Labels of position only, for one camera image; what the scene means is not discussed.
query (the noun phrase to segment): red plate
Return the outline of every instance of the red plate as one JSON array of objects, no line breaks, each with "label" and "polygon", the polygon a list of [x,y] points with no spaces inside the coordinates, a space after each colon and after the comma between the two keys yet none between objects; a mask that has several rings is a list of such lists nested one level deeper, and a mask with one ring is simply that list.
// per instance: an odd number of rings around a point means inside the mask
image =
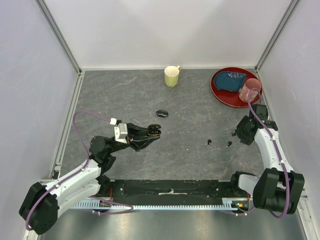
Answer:
[{"label": "red plate", "polygon": [[[218,73],[223,72],[223,71],[228,71],[228,72],[235,72],[235,73],[242,73],[242,74],[246,74],[245,76],[245,80],[244,83],[248,80],[248,79],[258,79],[253,73],[239,68],[239,67],[226,67],[223,69],[220,69],[219,71],[217,71],[211,80],[211,89],[213,92],[213,95],[223,104],[230,106],[230,107],[234,107],[234,108],[246,108],[248,107],[248,103],[241,101],[239,98],[239,92],[237,91],[227,91],[227,90],[218,90],[215,86],[215,77]],[[252,104],[256,104],[259,101],[259,95],[257,95],[255,97],[255,99],[251,102]]]}]

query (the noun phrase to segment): gray mat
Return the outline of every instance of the gray mat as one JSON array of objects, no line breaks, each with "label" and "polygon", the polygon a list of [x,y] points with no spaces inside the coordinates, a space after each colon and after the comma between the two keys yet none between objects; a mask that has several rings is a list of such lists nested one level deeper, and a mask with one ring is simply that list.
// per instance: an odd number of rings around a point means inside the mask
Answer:
[{"label": "gray mat", "polygon": [[[111,179],[222,180],[230,179],[235,171],[260,175],[263,162],[258,146],[231,137],[249,109],[225,106],[214,97],[210,81],[216,71],[182,69],[174,88],[166,86],[163,70],[87,71],[77,110],[143,127],[162,126],[161,139],[146,149],[114,153],[117,159],[106,175]],[[169,116],[160,118],[157,110],[166,110]],[[94,136],[114,135],[111,125],[85,113],[77,115],[76,124],[87,146]],[[85,151],[72,127],[61,174],[84,160]]]}]

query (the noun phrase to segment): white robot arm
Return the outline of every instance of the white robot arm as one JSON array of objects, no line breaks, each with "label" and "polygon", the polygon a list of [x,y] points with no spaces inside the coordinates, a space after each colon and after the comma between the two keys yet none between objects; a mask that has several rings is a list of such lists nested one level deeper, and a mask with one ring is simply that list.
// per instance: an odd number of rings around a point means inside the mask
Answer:
[{"label": "white robot arm", "polygon": [[[252,196],[255,208],[282,212],[286,201],[288,201],[287,214],[293,214],[297,209],[305,184],[304,176],[295,173],[288,163],[279,141],[278,127],[274,121],[268,120],[267,107],[256,104],[253,106],[253,110],[267,129],[263,128],[260,121],[250,112],[249,117],[244,116],[240,121],[232,135],[237,135],[241,139],[240,142],[247,145],[250,145],[253,140],[257,143],[264,165],[264,172],[261,177],[243,172],[239,173],[238,187]],[[286,186],[285,183],[286,173],[284,173],[283,165],[287,171],[289,186]],[[289,188],[289,199],[286,199],[285,188]]]},{"label": "white robot arm", "polygon": [[[212,205],[214,201],[219,201],[226,195],[233,197],[234,192],[238,193],[240,189],[240,192],[245,194],[245,196],[249,193],[253,197],[253,204],[256,208],[282,212],[285,209],[285,204],[288,205],[284,187],[289,187],[289,208],[286,213],[293,214],[297,209],[298,201],[304,187],[304,177],[299,173],[295,173],[288,163],[279,142],[277,125],[273,121],[268,121],[266,106],[257,104],[254,105],[253,108],[259,118],[264,121],[268,130],[264,129],[259,121],[250,114],[249,116],[244,116],[232,132],[232,135],[237,135],[241,142],[247,145],[256,141],[265,168],[261,177],[237,171],[234,174],[234,181],[232,181],[232,179],[231,182],[224,183],[220,183],[218,180],[208,180],[207,182],[199,181],[196,184],[197,187],[192,186],[191,188],[188,188],[188,184],[192,185],[195,183],[194,181],[193,183],[192,181],[190,183],[183,183],[184,185],[181,186],[181,181],[172,180],[173,182],[175,181],[173,185],[180,186],[180,189],[177,188],[175,191],[182,190],[183,193],[175,193],[176,195],[169,195],[169,193],[165,193],[168,195],[163,195],[163,193],[157,195],[157,193],[155,193],[155,195],[152,196],[154,198],[155,196],[158,196],[158,198],[175,196],[175,199],[183,196],[186,198],[185,200],[187,200],[189,197],[192,198],[196,195],[196,200],[193,199],[191,203],[193,205],[203,206],[203,203]],[[117,121],[114,118],[111,121],[111,124],[116,125],[114,127],[115,137],[95,136],[90,143],[89,151],[92,154],[89,157],[89,162],[86,160],[76,169],[46,185],[37,182],[29,189],[19,210],[19,214],[26,220],[26,224],[31,226],[38,235],[48,231],[66,210],[81,200],[96,194],[100,194],[100,196],[108,195],[106,191],[108,191],[111,181],[104,173],[111,168],[116,160],[111,153],[128,147],[138,152],[160,138],[160,125],[153,124],[149,125],[148,128],[143,128],[132,123],[121,123],[121,121]],[[285,165],[288,172],[288,177],[290,178],[289,186],[285,185],[283,166],[279,162],[273,140],[276,142],[279,153],[282,156],[281,163]],[[215,181],[216,184],[220,184],[219,188],[213,187]],[[149,183],[143,185],[144,183],[141,182],[141,184],[141,189],[143,189],[142,194],[145,194],[146,191],[151,193],[155,192],[155,187],[152,184],[150,186]],[[134,192],[134,194],[139,195],[141,192],[137,191]]]}]

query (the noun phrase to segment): metal bracket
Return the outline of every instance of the metal bracket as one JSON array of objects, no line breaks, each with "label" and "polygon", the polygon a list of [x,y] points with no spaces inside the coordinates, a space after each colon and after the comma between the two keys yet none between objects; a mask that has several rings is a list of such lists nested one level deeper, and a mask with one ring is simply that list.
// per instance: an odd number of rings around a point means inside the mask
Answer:
[{"label": "metal bracket", "polygon": [[317,224],[312,218],[307,196],[300,199],[297,208],[307,240],[320,240]]}]

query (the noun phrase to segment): cable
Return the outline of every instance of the cable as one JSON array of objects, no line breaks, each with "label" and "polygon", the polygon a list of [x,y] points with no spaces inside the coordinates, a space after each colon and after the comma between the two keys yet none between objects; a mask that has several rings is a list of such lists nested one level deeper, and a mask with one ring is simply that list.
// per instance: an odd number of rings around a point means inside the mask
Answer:
[{"label": "cable", "polygon": [[80,141],[81,141],[81,143],[82,143],[82,145],[83,145],[83,147],[84,147],[85,153],[86,153],[86,162],[85,162],[85,166],[83,166],[83,168],[85,168],[85,167],[89,164],[89,161],[90,161],[90,160],[89,160],[89,150],[88,150],[88,148],[87,148],[84,140],[83,140],[82,137],[80,136],[80,133],[79,133],[78,128],[77,128],[77,126],[76,126],[76,116],[77,116],[77,114],[79,114],[79,113],[89,114],[89,115],[92,115],[92,116],[94,116],[94,117],[96,117],[96,118],[98,118],[98,119],[102,119],[102,120],[107,121],[107,122],[110,122],[111,120],[110,120],[109,118],[105,118],[105,117],[103,117],[103,116],[100,116],[100,115],[98,115],[98,114],[95,114],[95,113],[93,113],[93,112],[91,112],[91,111],[86,111],[86,110],[78,110],[78,111],[76,111],[76,112],[73,114],[72,124],[73,124],[74,130],[75,130],[75,133],[78,135],[78,137],[79,137],[79,139],[80,139]]},{"label": "cable", "polygon": [[[105,118],[103,116],[100,116],[98,114],[95,114],[93,112],[90,112],[90,111],[86,111],[86,110],[79,110],[79,111],[76,111],[74,114],[73,114],[73,117],[72,117],[72,124],[73,124],[73,127],[74,127],[74,130],[75,130],[75,133],[77,134],[77,136],[79,137],[84,149],[85,149],[85,153],[86,153],[86,161],[85,161],[85,164],[84,166],[79,169],[78,171],[74,172],[73,174],[71,174],[70,176],[66,177],[65,179],[59,181],[56,185],[52,186],[50,189],[48,189],[41,197],[39,197],[39,199],[35,202],[35,204],[32,206],[32,208],[30,209],[30,212],[28,214],[28,216],[26,217],[26,220],[25,220],[25,228],[28,230],[28,231],[32,231],[33,229],[31,227],[29,227],[29,222],[30,222],[30,218],[33,214],[33,212],[35,211],[36,207],[39,205],[39,203],[51,192],[53,191],[54,189],[57,189],[61,184],[63,184],[65,181],[69,180],[70,178],[74,177],[75,175],[81,173],[89,164],[90,162],[90,158],[89,158],[89,150],[88,148],[86,147],[86,144],[84,142],[84,140],[82,139],[82,137],[80,136],[80,133],[77,129],[77,126],[76,126],[76,115],[79,114],[79,113],[85,113],[85,114],[89,114],[89,115],[92,115],[98,119],[102,119],[104,121],[107,121],[107,122],[110,122],[111,120],[109,118]],[[114,205],[122,205],[121,203],[116,203],[116,202],[112,202],[112,204]],[[130,212],[133,210],[133,206],[131,205],[126,205],[126,204],[123,204],[124,206],[126,207],[132,207],[132,209],[129,209],[129,210],[126,210],[126,211],[121,211],[121,212],[110,212],[110,214],[120,214],[120,213],[127,213],[127,212]]]},{"label": "cable", "polygon": [[[248,94],[248,99],[250,100],[251,98],[251,94],[253,91],[257,91],[258,94],[259,94],[259,97],[261,99],[261,93],[260,93],[260,90],[257,89],[257,88],[252,88],[250,91],[249,91],[249,94]],[[287,171],[287,168],[285,166],[285,163],[281,157],[281,153],[280,153],[280,150],[278,148],[278,145],[277,145],[277,142],[276,140],[274,139],[274,136],[272,134],[272,132],[269,130],[269,128],[261,121],[261,119],[257,116],[257,114],[255,113],[255,111],[253,110],[252,106],[251,106],[251,102],[248,101],[248,105],[249,105],[249,108],[250,108],[250,111],[252,112],[253,116],[257,119],[257,121],[263,126],[263,128],[267,131],[267,133],[269,134],[270,138],[272,139],[272,143],[274,145],[274,148],[275,148],[275,151],[276,151],[276,154],[278,156],[278,160],[279,162],[281,163],[281,166],[283,168],[283,172],[284,172],[284,180],[285,180],[285,205],[284,205],[284,209],[283,209],[283,212],[278,216],[278,215],[275,215],[272,211],[270,211],[270,213],[277,219],[282,219],[286,214],[287,214],[287,211],[288,211],[288,208],[289,208],[289,201],[290,201],[290,188],[289,188],[289,176],[288,176],[288,171]]]},{"label": "cable", "polygon": [[125,214],[125,213],[129,213],[131,212],[133,209],[134,209],[134,206],[132,205],[129,205],[129,204],[125,204],[125,203],[118,203],[118,202],[114,202],[114,201],[109,201],[109,200],[105,200],[101,197],[97,197],[97,196],[90,196],[89,198],[92,198],[92,199],[97,199],[97,200],[100,200],[102,202],[105,202],[107,204],[112,204],[112,205],[118,205],[118,206],[124,206],[124,207],[129,207],[130,209],[127,209],[127,210],[123,210],[123,211],[116,211],[116,212],[100,212],[98,211],[98,214],[99,215],[116,215],[116,214]]}]

